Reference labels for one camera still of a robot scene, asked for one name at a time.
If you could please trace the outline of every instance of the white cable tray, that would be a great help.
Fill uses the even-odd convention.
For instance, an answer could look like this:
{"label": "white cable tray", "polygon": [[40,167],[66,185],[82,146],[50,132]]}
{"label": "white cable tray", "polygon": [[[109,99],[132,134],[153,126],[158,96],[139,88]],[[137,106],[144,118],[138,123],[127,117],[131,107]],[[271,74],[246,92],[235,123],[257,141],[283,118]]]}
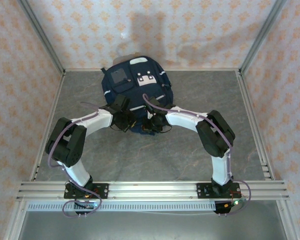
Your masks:
{"label": "white cable tray", "polygon": [[[28,212],[61,212],[65,202],[42,202],[31,201],[28,204]],[[94,204],[82,203],[84,206],[92,207]],[[67,204],[65,211],[87,211],[85,208],[75,205],[73,202]],[[131,201],[131,202],[103,202],[98,211],[101,212],[167,212],[167,211],[215,211],[214,201]]]}

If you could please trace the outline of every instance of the floor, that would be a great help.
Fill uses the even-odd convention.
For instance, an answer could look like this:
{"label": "floor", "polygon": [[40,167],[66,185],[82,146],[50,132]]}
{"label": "floor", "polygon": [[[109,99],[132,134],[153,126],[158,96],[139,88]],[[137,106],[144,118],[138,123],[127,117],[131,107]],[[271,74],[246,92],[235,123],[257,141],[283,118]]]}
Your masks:
{"label": "floor", "polygon": [[[234,71],[169,71],[174,104],[195,112],[218,110],[233,129],[231,170],[234,179],[263,180],[248,116]],[[106,104],[100,71],[67,72],[56,106],[52,128],[61,117],[92,113],[80,106]],[[59,169],[49,169],[44,153],[37,181],[65,181]],[[82,162],[94,181],[209,181],[213,169],[198,134],[173,127],[165,134],[140,135],[110,128],[90,135]]]}
{"label": "floor", "polygon": [[19,240],[285,240],[276,201],[252,201],[228,217],[213,212],[96,212],[70,219],[27,212]]}

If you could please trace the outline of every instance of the floral wallpaper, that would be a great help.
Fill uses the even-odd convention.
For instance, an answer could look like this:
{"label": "floral wallpaper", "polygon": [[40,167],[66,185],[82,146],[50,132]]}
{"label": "floral wallpaper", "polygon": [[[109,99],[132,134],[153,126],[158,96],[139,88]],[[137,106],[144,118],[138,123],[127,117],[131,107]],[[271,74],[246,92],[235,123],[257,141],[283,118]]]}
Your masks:
{"label": "floral wallpaper", "polygon": [[300,0],[288,0],[245,75],[259,127],[300,226]]}
{"label": "floral wallpaper", "polygon": [[60,75],[16,0],[0,1],[0,240],[28,181]]}
{"label": "floral wallpaper", "polygon": [[275,0],[29,0],[63,67],[238,68]]}

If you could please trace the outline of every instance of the enclosure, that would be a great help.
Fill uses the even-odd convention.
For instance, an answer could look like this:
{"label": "enclosure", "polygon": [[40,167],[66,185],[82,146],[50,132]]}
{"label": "enclosure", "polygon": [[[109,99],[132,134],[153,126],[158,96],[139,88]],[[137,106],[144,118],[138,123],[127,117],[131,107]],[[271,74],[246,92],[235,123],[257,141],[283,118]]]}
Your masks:
{"label": "enclosure", "polygon": [[[106,104],[102,67],[138,56],[163,67],[175,105],[231,126],[245,210],[218,217],[217,199],[198,198],[213,166],[196,132],[108,127],[81,158],[107,199],[62,216],[68,178],[48,167],[47,140],[92,112],[80,102]],[[300,239],[300,0],[0,1],[0,239],[34,236]]]}

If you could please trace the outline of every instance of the navy blue backpack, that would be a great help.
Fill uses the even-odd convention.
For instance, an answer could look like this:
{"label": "navy blue backpack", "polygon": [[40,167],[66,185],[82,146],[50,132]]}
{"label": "navy blue backpack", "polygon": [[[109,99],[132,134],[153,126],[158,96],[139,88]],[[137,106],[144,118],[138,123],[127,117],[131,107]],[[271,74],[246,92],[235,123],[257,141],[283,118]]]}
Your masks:
{"label": "navy blue backpack", "polygon": [[137,118],[130,130],[140,134],[154,134],[142,131],[142,119],[146,117],[145,101],[142,97],[155,97],[164,106],[172,104],[174,94],[167,73],[155,60],[148,56],[136,57],[110,67],[101,69],[104,73],[101,82],[105,100],[108,104],[115,101],[118,94],[130,99],[128,109]]}

